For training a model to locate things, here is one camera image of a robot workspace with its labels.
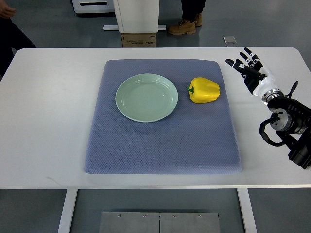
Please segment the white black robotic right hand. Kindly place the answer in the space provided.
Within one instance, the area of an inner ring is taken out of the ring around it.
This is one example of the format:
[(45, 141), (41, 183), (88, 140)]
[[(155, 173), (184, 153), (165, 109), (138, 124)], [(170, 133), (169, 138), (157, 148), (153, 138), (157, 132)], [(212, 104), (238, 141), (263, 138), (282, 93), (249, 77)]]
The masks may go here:
[(240, 52), (241, 59), (226, 59), (225, 62), (240, 73), (244, 84), (254, 96), (263, 97), (270, 90), (278, 89), (275, 77), (259, 57), (248, 47)]

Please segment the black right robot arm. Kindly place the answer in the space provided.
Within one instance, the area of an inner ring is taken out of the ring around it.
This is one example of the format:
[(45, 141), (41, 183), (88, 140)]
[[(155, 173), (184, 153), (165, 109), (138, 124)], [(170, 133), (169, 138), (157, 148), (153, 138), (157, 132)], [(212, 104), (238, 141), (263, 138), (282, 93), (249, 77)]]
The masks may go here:
[[(283, 95), (278, 89), (267, 91), (262, 96), (272, 112), (269, 119), (260, 124), (259, 134), (262, 139), (275, 147), (286, 145), (290, 152), (289, 160), (305, 170), (311, 169), (311, 109), (301, 104), (291, 95)], [(270, 125), (281, 139), (274, 142), (265, 132)]]

